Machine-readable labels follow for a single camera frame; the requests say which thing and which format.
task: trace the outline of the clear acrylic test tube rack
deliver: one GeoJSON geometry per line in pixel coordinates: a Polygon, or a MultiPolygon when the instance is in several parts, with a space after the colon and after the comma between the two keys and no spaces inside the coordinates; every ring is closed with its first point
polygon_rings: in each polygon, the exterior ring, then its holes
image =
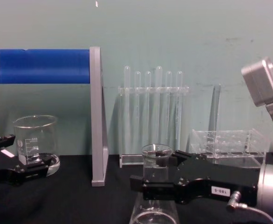
{"type": "Polygon", "coordinates": [[[213,163],[260,168],[270,141],[257,130],[192,131],[188,153],[203,154],[213,163]]]}
{"type": "Polygon", "coordinates": [[[119,87],[120,167],[142,164],[141,148],[156,143],[179,149],[181,118],[189,88],[183,85],[183,73],[131,72],[124,68],[124,85],[119,87]]]}

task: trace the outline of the small glass beaker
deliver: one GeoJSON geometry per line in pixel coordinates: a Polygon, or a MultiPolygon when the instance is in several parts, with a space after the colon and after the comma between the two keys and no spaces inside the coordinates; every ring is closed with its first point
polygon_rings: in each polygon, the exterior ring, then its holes
{"type": "MultiPolygon", "coordinates": [[[[166,145],[151,144],[142,148],[143,178],[150,182],[169,180],[169,157],[172,149],[166,145]]],[[[179,224],[174,201],[144,200],[138,193],[130,224],[179,224]]]]}
{"type": "Polygon", "coordinates": [[[52,156],[47,176],[60,167],[56,123],[57,118],[50,115],[27,116],[13,122],[19,160],[26,165],[52,156]]]}

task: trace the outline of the blue tube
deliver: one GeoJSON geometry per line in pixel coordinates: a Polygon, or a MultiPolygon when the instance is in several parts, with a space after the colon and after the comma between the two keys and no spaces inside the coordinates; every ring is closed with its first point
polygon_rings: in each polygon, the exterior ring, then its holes
{"type": "Polygon", "coordinates": [[[0,49],[0,84],[89,84],[88,49],[0,49]]]}

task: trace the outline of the clear plastic container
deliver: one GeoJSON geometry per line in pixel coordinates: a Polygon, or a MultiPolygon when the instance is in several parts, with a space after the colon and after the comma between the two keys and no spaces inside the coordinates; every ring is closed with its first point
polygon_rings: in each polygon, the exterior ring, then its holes
{"type": "Polygon", "coordinates": [[[47,176],[60,167],[56,123],[57,118],[50,115],[27,116],[13,122],[19,160],[23,164],[33,164],[52,156],[47,176]]]}
{"type": "MultiPolygon", "coordinates": [[[[142,149],[143,177],[146,181],[166,182],[169,179],[169,157],[166,145],[147,145],[142,149]]],[[[138,193],[130,224],[179,224],[174,201],[144,200],[138,193]]]]}
{"type": "Polygon", "coordinates": [[[189,153],[204,154],[213,163],[259,168],[270,141],[255,129],[236,131],[192,131],[189,153]]]}

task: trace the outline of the label sticker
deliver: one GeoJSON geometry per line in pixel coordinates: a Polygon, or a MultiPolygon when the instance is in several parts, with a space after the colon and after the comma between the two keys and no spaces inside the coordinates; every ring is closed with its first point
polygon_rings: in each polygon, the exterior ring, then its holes
{"type": "Polygon", "coordinates": [[[7,151],[6,149],[1,150],[1,152],[9,156],[10,158],[14,157],[14,155],[11,152],[7,151]]]}
{"type": "Polygon", "coordinates": [[[221,196],[226,196],[230,197],[231,196],[231,191],[228,188],[219,188],[215,186],[211,186],[211,193],[214,195],[221,195],[221,196]]]}

